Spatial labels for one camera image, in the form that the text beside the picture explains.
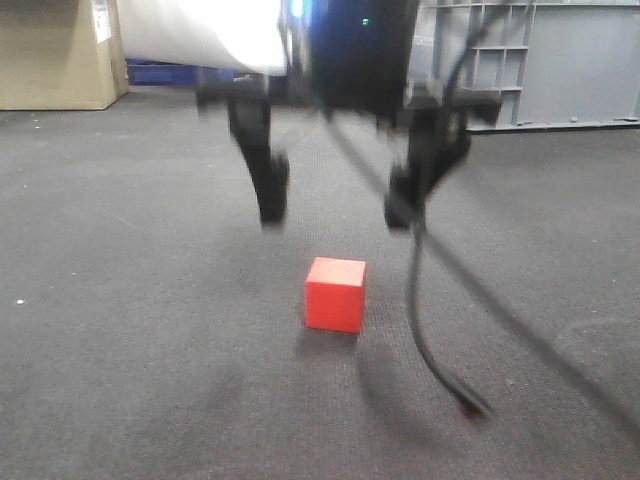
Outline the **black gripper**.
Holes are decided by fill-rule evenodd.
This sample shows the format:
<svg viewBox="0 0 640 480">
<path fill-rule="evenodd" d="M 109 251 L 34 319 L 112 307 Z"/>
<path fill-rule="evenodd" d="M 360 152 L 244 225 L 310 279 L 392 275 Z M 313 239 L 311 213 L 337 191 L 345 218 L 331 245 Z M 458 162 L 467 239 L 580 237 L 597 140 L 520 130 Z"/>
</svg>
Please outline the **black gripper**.
<svg viewBox="0 0 640 480">
<path fill-rule="evenodd" d="M 390 230 L 411 221 L 398 201 L 418 212 L 436 185 L 467 156 L 468 116 L 487 123 L 498 117 L 496 92 L 458 87 L 458 61 L 442 85 L 408 92 L 416 1 L 282 1 L 276 31 L 284 70 L 245 67 L 240 77 L 203 85 L 196 92 L 199 114 L 227 104 L 230 133 L 247 165 L 260 223 L 282 225 L 287 209 L 289 161 L 270 145 L 271 106 L 355 111 L 394 123 L 404 111 L 409 124 L 407 163 L 394 164 L 384 199 Z M 442 139 L 438 113 L 453 112 Z"/>
</svg>

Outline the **white robot forearm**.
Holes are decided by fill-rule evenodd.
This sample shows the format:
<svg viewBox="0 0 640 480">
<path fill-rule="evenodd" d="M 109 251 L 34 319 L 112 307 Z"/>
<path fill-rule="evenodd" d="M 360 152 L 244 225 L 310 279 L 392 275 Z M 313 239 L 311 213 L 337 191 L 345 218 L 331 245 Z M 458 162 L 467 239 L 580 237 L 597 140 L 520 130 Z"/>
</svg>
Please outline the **white robot forearm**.
<svg viewBox="0 0 640 480">
<path fill-rule="evenodd" d="M 119 1 L 128 58 L 283 76 L 279 1 Z"/>
</svg>

